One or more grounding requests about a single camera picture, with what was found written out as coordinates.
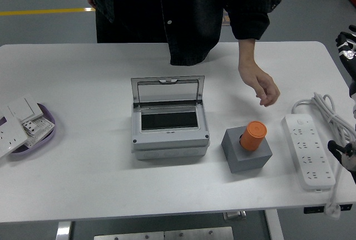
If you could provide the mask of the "person's left hand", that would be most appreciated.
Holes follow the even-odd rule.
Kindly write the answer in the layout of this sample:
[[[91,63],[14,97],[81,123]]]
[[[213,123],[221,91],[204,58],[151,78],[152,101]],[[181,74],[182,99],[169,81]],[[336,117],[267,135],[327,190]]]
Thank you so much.
[[[243,82],[255,91],[261,106],[268,107],[276,103],[280,96],[279,88],[273,78],[263,71],[254,59],[240,60],[238,70]]]

